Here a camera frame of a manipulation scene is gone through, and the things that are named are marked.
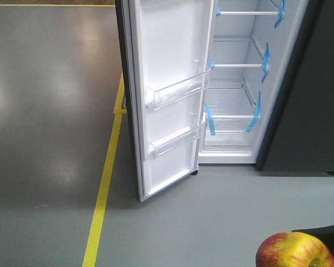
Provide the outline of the black gripper finger holding apple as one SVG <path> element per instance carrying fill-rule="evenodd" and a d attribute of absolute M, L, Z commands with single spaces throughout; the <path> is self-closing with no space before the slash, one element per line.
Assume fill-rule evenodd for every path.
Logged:
<path fill-rule="evenodd" d="M 334 225 L 320 228 L 296 229 L 292 230 L 292 232 L 306 233 L 320 239 L 334 256 Z"/>

